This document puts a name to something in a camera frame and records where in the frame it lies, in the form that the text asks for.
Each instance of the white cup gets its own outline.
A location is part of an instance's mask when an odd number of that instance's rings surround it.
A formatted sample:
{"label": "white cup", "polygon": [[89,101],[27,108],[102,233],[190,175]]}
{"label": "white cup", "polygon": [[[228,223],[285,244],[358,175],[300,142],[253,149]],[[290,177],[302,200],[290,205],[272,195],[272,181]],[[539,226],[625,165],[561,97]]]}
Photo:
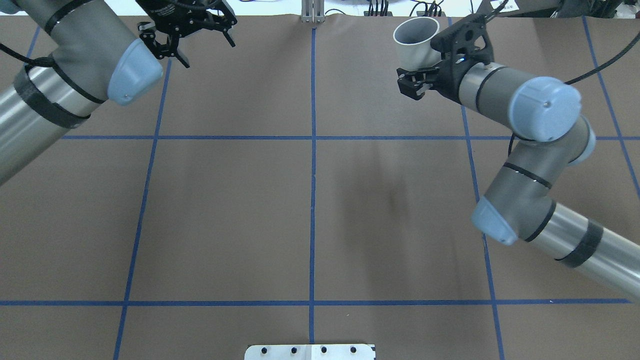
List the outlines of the white cup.
{"label": "white cup", "polygon": [[414,17],[398,25],[394,31],[400,67],[415,71],[440,62],[440,52],[431,48],[431,39],[440,31],[440,23],[432,17]]}

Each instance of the light blue joint cap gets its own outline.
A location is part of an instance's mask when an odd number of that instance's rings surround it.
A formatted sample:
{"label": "light blue joint cap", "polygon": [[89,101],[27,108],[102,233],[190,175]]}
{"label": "light blue joint cap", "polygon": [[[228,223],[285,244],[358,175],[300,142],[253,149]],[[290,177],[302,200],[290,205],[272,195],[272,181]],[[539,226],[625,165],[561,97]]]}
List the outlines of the light blue joint cap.
{"label": "light blue joint cap", "polygon": [[580,116],[580,92],[556,78],[527,80],[511,96],[509,123],[521,138],[550,142],[569,132]]}
{"label": "light blue joint cap", "polygon": [[148,92],[162,78],[162,65],[140,39],[124,52],[111,75],[107,95],[124,106]]}
{"label": "light blue joint cap", "polygon": [[0,13],[14,14],[19,12],[20,7],[11,0],[0,0]]}
{"label": "light blue joint cap", "polygon": [[483,233],[505,245],[512,245],[518,239],[507,220],[493,207],[491,202],[482,197],[476,205],[471,222]]}
{"label": "light blue joint cap", "polygon": [[584,160],[587,160],[587,158],[591,156],[591,153],[596,148],[596,133],[593,132],[593,128],[591,127],[591,124],[589,124],[589,121],[587,120],[587,118],[584,116],[582,116],[582,118],[584,119],[584,121],[587,123],[587,126],[589,127],[589,140],[587,141],[587,146],[584,148],[584,151],[582,152],[582,154],[580,154],[580,156],[578,156],[575,160],[573,160],[568,164],[568,166],[570,167],[574,165],[578,165],[579,163],[582,163]]}

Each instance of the white bracket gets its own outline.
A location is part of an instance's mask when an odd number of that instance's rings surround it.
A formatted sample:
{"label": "white bracket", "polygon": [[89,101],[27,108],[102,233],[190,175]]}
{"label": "white bracket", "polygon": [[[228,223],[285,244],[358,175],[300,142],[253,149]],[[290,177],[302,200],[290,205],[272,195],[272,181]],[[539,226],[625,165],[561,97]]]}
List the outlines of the white bracket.
{"label": "white bracket", "polygon": [[253,345],[244,360],[376,360],[375,345]]}
{"label": "white bracket", "polygon": [[302,22],[324,22],[324,0],[302,0]]}

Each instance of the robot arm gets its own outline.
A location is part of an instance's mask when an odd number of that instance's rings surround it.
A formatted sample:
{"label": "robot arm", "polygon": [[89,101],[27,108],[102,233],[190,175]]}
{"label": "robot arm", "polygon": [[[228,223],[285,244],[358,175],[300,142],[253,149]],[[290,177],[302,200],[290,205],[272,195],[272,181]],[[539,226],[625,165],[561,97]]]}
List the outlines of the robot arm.
{"label": "robot arm", "polygon": [[[0,10],[25,10],[58,44],[50,66],[25,66],[0,93],[0,185],[108,99],[127,105],[151,89],[163,75],[156,58],[176,56],[188,67],[180,37],[217,29],[234,45],[228,32],[237,20],[224,0],[182,2],[138,1],[156,24],[137,38],[104,0],[0,0]],[[154,40],[155,29],[169,31],[166,45]]]}
{"label": "robot arm", "polygon": [[[416,30],[413,20],[396,29],[396,42],[430,45],[422,54],[436,51],[440,61],[398,69],[400,92],[419,100],[427,90],[436,90],[521,139],[478,202],[474,225],[506,245],[519,238],[530,242],[640,303],[640,246],[548,196],[564,168],[595,148],[595,134],[580,114],[578,91],[558,79],[494,63],[483,14],[469,15],[437,35]],[[483,48],[475,45],[480,38]]]}

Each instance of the black band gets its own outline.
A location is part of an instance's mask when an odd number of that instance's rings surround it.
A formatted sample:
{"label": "black band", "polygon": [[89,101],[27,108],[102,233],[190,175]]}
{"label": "black band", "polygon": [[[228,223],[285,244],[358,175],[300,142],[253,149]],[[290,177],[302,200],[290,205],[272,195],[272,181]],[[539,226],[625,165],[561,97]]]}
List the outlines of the black band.
{"label": "black band", "polygon": [[71,78],[68,77],[64,71],[62,71],[58,63],[56,63],[55,61],[53,61],[52,68],[56,71],[56,74],[58,74],[58,76],[62,78],[62,80],[64,80],[69,86],[71,86],[72,89],[74,89],[80,95],[84,96],[87,100],[93,101],[96,104],[104,104],[105,100],[100,100],[92,94],[89,94],[83,88],[78,86],[78,84],[76,84],[73,80],[71,80]]}
{"label": "black band", "polygon": [[478,112],[480,112],[480,93],[482,92],[482,88],[484,87],[484,84],[486,83],[487,80],[489,80],[490,77],[492,77],[496,72],[498,72],[498,70],[505,69],[506,67],[507,66],[501,66],[491,71],[480,83],[480,86],[478,87],[478,91],[476,92],[476,109],[478,109]]}
{"label": "black band", "polygon": [[16,75],[13,81],[13,88],[33,111],[57,126],[75,129],[91,116],[79,117],[68,112],[62,106],[49,101],[29,79],[29,74],[25,68]]}
{"label": "black band", "polygon": [[551,190],[552,185],[550,182],[548,182],[547,180],[544,180],[542,177],[537,176],[536,174],[532,173],[531,171],[528,171],[525,168],[521,168],[518,165],[514,165],[512,163],[504,163],[503,167],[510,168],[511,170],[515,170],[516,172],[521,173],[522,175],[528,177],[529,179],[532,179],[533,181],[540,183],[540,185],[544,186],[545,188]]}
{"label": "black band", "polygon": [[533,232],[533,234],[531,234],[531,236],[526,238],[524,241],[529,243],[529,242],[532,242],[533,239],[537,238],[538,235],[540,235],[540,233],[542,233],[542,230],[544,230],[545,227],[547,227],[547,224],[549,223],[549,220],[551,220],[551,217],[554,215],[555,212],[556,212],[556,201],[553,200],[553,202],[551,203],[551,207],[549,208],[549,211],[547,212],[547,215],[545,216],[545,219],[542,220],[542,223]]}
{"label": "black band", "polygon": [[589,224],[587,225],[587,232],[584,233],[584,236],[580,240],[578,246],[575,247],[573,251],[571,251],[567,256],[562,259],[556,259],[561,263],[569,266],[570,268],[577,268],[582,265],[587,259],[589,259],[593,253],[596,252],[600,241],[602,240],[602,234],[604,233],[604,228],[602,225],[597,222],[589,219]]}
{"label": "black band", "polygon": [[47,24],[44,26],[44,31],[46,31],[47,34],[51,35],[51,32],[53,31],[53,28],[55,28],[56,25],[58,25],[58,23],[60,22],[60,20],[62,20],[62,18],[64,18],[65,16],[69,15],[71,12],[73,12],[75,9],[79,8],[80,6],[82,6],[82,5],[86,4],[86,3],[90,3],[92,1],[93,0],[73,0],[73,1],[70,1],[65,6],[62,6],[53,15],[51,15],[49,20],[47,20]]}

